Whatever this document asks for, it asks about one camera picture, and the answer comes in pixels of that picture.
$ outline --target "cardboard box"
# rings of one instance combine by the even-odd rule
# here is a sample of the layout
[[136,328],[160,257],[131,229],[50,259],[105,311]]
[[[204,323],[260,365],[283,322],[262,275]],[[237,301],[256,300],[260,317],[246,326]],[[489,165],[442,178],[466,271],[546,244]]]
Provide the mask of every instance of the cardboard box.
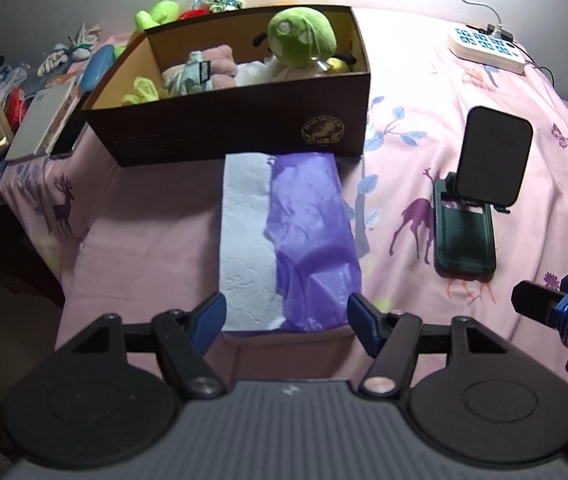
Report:
[[362,154],[370,72],[350,7],[312,6],[333,25],[337,52],[351,53],[351,73],[244,86],[121,105],[137,76],[161,88],[161,73],[193,50],[228,44],[237,64],[268,57],[253,38],[291,6],[256,7],[189,18],[139,35],[84,104],[86,120],[121,166],[223,158],[227,153]]

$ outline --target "book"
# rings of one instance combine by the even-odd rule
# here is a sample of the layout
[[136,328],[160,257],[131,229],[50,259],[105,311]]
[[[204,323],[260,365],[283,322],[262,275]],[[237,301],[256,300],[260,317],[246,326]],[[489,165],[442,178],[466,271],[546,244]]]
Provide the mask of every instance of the book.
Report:
[[75,76],[37,92],[15,134],[6,162],[28,160],[46,153],[51,137],[60,131],[74,100],[78,100]]

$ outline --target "green phone stand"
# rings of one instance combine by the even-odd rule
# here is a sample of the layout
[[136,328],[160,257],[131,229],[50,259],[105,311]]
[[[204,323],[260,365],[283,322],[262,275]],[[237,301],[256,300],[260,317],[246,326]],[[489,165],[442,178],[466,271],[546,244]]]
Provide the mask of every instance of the green phone stand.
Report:
[[495,272],[491,206],[508,214],[517,200],[532,139],[533,127],[522,118],[485,107],[468,112],[458,171],[436,180],[433,190],[440,274]]

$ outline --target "tag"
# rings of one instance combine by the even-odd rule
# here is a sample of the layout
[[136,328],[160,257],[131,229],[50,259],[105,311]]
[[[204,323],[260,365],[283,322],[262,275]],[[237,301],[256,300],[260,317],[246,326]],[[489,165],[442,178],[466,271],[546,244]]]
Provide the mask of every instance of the tag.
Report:
[[202,61],[199,64],[199,81],[203,84],[210,79],[210,61]]

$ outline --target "pink bedsheet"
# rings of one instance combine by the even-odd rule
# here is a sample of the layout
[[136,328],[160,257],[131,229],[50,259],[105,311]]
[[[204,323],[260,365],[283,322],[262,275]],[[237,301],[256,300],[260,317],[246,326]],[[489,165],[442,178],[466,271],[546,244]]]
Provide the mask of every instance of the pink bedsheet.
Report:
[[[363,160],[342,164],[341,173],[365,296],[382,311],[428,323],[475,317],[568,381],[557,334],[510,305],[520,280],[558,286],[568,273],[568,110],[530,66],[519,76],[454,57],[445,46],[447,22],[383,10],[356,16],[371,64],[371,109]],[[427,222],[431,180],[456,169],[464,120],[476,105],[534,126],[519,200],[511,215],[493,216],[498,268],[486,284],[435,273]],[[6,170],[1,192],[64,287],[59,344],[100,314],[148,321],[217,290],[222,169],[219,160],[121,169],[90,132],[69,160]],[[241,347],[218,338],[207,359],[227,380],[357,382],[370,364],[348,330]],[[131,361],[157,371],[150,356]],[[416,375],[442,365],[438,356],[421,358]]]

